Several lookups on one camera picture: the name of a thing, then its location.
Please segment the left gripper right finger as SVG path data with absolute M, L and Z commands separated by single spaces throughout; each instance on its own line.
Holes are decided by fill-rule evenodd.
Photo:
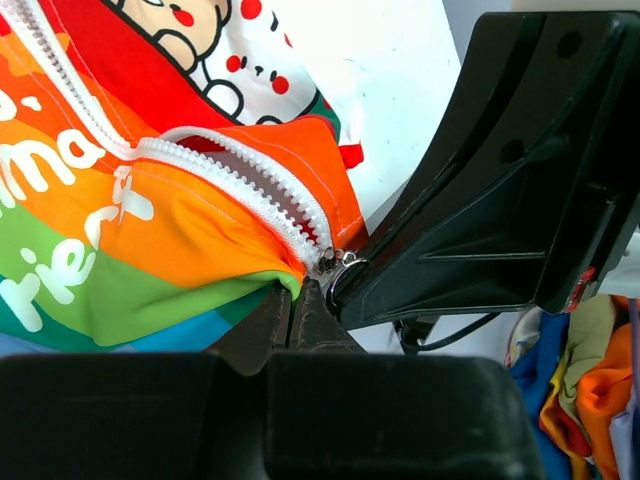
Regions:
M 520 391 L 478 357 L 368 354 L 306 280 L 265 367 L 273 479 L 541 479 Z

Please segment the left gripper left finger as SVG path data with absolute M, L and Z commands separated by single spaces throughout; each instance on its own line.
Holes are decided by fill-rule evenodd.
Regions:
M 291 297 L 268 291 L 211 350 L 1 361 L 5 479 L 264 479 L 264 366 Z

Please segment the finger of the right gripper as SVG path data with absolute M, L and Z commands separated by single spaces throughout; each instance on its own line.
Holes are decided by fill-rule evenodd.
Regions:
M 327 303 L 348 329 L 559 313 L 597 292 L 638 222 L 638 13 L 487 13 L 425 155 Z

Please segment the red rainbow kids jacket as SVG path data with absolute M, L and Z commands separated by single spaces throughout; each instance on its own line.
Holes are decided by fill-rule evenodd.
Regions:
M 267 1 L 1 5 L 1 353 L 199 351 L 367 231 Z

